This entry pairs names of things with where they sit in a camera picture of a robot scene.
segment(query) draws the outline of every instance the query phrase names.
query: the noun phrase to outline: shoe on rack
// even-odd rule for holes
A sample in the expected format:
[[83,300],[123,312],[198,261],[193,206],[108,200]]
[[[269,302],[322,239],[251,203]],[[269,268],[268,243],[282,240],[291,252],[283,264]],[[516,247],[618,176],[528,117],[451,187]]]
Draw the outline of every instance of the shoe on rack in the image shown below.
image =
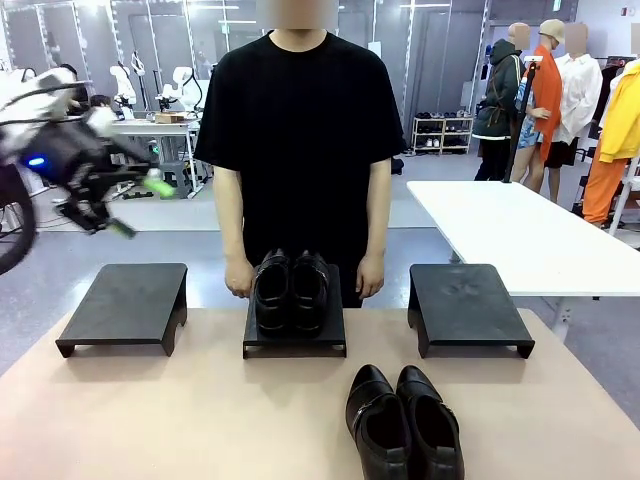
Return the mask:
[[409,479],[409,425],[400,399],[373,365],[362,367],[353,380],[346,420],[365,480]]
[[258,267],[253,286],[256,322],[264,333],[285,327],[288,316],[289,257],[282,249],[271,250]]
[[329,267],[320,254],[305,251],[291,270],[291,319],[296,329],[320,333],[329,297]]
[[411,478],[463,480],[458,421],[426,375],[412,365],[405,367],[398,378],[396,394],[413,438]]

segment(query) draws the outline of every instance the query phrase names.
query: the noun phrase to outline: neck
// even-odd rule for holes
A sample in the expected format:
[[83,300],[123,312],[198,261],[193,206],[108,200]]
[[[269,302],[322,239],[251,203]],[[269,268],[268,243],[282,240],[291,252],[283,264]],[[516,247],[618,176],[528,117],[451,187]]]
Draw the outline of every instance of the neck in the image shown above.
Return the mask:
[[319,30],[287,30],[277,29],[269,38],[277,47],[290,52],[306,52],[313,50],[327,37],[327,31]]
[[549,51],[553,50],[551,39],[545,35],[540,35],[540,45]]

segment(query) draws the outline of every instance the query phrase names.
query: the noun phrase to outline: white desk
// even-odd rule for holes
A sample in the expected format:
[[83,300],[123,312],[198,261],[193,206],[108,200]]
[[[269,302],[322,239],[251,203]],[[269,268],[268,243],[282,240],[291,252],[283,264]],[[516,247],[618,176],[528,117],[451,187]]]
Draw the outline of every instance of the white desk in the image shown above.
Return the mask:
[[640,296],[640,253],[518,183],[409,182],[465,263],[494,265],[514,296],[560,297],[566,336],[572,297]]
[[112,125],[114,135],[126,135],[129,137],[155,137],[158,139],[158,146],[162,149],[160,142],[161,137],[185,137],[187,144],[187,153],[189,154],[189,168],[191,170],[191,186],[193,191],[188,198],[193,198],[202,190],[203,184],[196,179],[196,170],[193,163],[193,149],[191,148],[191,134],[198,133],[200,125],[197,121],[189,120],[179,123],[161,124],[148,120],[121,120],[114,122]]
[[460,423],[468,480],[638,480],[638,429],[521,314],[537,342],[526,361],[421,359],[406,310],[346,310],[346,359],[243,360],[246,310],[189,310],[171,358],[154,345],[65,360],[66,317],[0,377],[0,478],[362,479],[345,405],[373,363],[394,386],[405,365],[429,376]]

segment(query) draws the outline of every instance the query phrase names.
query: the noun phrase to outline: pair of black shoes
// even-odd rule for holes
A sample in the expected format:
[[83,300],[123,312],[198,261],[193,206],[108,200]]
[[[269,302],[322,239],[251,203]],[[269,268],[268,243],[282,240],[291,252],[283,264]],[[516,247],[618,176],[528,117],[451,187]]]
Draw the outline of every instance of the pair of black shoes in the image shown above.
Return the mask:
[[362,367],[349,392],[347,426],[366,480],[464,479],[458,421],[417,367],[402,370],[396,393],[378,368]]
[[292,261],[282,249],[270,251],[258,267],[253,288],[256,322],[263,333],[322,331],[329,269],[318,253],[305,251]]

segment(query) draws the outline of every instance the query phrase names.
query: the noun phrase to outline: dark green jacket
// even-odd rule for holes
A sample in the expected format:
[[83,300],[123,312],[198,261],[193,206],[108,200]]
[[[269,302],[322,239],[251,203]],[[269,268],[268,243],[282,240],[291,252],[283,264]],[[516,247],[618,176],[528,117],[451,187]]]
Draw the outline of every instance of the dark green jacket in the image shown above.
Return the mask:
[[473,134],[481,137],[508,137],[511,122],[515,121],[517,110],[515,98],[524,64],[520,60],[520,50],[513,43],[498,40],[493,46],[490,62],[491,75],[487,82],[486,99],[473,125]]

